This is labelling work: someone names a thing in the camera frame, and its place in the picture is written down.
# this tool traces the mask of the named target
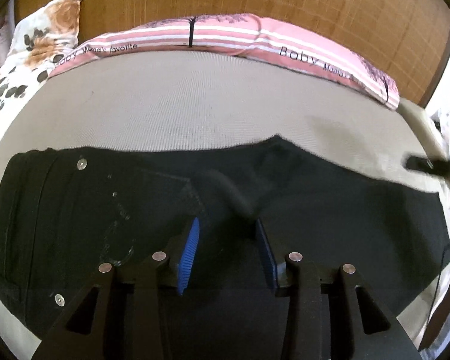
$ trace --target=tree print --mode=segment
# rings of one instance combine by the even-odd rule
[[[387,93],[387,101],[388,101],[389,98],[388,89],[392,84],[390,76],[381,71],[380,69],[376,68],[375,66],[373,66],[372,63],[370,63],[370,61],[366,60],[360,54],[357,54],[356,52],[353,52],[353,54],[355,54],[359,58],[362,65],[367,70],[367,73],[370,76],[370,78],[372,78],[377,83],[383,84],[383,86],[385,87],[385,92]]]
[[[159,26],[164,26],[171,23],[183,22],[183,23],[192,23],[192,22],[204,22],[207,20],[217,20],[219,23],[224,21],[228,21],[228,23],[237,23],[240,21],[248,21],[246,19],[247,14],[234,14],[234,15],[198,15],[198,16],[184,16],[178,17],[177,19],[163,19],[151,21],[150,23],[144,24],[140,26],[141,28],[155,28]]]

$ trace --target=wooden wall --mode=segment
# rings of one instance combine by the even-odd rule
[[[50,0],[17,0],[17,20]],[[363,55],[418,103],[437,69],[450,30],[442,0],[84,0],[80,40],[152,20],[251,12],[289,21]]]

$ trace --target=grey bed sheet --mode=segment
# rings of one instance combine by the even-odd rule
[[[425,152],[399,113],[324,79],[190,51],[114,56],[50,79],[0,143],[0,180],[9,159],[31,149],[197,150],[277,133],[366,176],[441,191],[437,179],[403,169],[406,153]],[[436,304],[449,283],[450,264]],[[436,280],[398,316],[415,345],[435,285]],[[0,335],[19,359],[29,359],[40,342],[1,303]]]

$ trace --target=silver screw head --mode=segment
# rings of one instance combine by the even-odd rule
[[[85,158],[79,159],[77,162],[77,169],[83,170],[87,167],[87,160]]]
[[[156,251],[151,255],[151,258],[153,258],[155,261],[163,261],[167,258],[167,254],[164,251]]]
[[[109,262],[104,262],[103,264],[100,264],[98,267],[98,271],[103,274],[110,272],[111,269],[112,269],[112,264],[110,264]]]
[[[58,304],[60,307],[65,306],[65,298],[63,296],[61,296],[60,294],[56,294],[55,295],[55,302],[56,304]]]
[[[297,251],[293,251],[288,255],[288,258],[292,261],[299,262],[299,261],[302,261],[303,256],[301,253],[299,253]]]
[[[356,271],[355,267],[352,264],[344,264],[342,269],[348,274],[354,274]]]

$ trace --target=floral pillow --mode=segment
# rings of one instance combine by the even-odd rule
[[[81,1],[53,0],[15,28],[0,68],[0,139],[55,63],[78,45]]]

